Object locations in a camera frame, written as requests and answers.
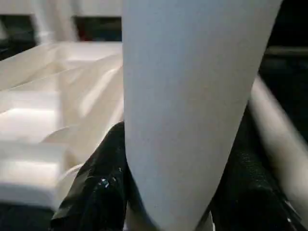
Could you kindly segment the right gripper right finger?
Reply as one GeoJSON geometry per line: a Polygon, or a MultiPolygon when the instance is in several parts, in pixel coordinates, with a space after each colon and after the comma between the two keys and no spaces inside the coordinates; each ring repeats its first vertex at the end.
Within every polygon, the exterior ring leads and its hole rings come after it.
{"type": "Polygon", "coordinates": [[[245,110],[211,204],[218,231],[302,231],[274,177],[255,122],[245,110]]]}

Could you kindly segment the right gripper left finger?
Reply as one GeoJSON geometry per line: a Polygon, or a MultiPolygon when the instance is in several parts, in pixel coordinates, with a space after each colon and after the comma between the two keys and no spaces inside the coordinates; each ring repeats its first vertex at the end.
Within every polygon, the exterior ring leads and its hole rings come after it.
{"type": "Polygon", "coordinates": [[[124,122],[114,125],[78,171],[51,231],[121,231],[127,209],[124,122]]]}

